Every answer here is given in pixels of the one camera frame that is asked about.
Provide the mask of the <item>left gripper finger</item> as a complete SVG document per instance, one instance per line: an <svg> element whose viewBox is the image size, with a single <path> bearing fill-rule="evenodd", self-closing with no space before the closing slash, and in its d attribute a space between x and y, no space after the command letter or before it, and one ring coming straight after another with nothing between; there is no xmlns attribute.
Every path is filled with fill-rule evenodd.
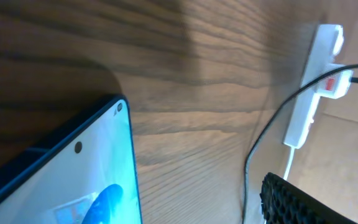
<svg viewBox="0 0 358 224"><path fill-rule="evenodd" d="M271 172L262 181L260 198L267 224L356 224Z"/></svg>

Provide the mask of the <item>blue Galaxy smartphone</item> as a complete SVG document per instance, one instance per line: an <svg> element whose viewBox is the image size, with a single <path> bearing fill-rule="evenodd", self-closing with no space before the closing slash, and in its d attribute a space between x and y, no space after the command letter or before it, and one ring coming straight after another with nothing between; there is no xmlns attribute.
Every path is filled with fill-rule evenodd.
<svg viewBox="0 0 358 224"><path fill-rule="evenodd" d="M0 167L0 223L141 223L130 108L105 95Z"/></svg>

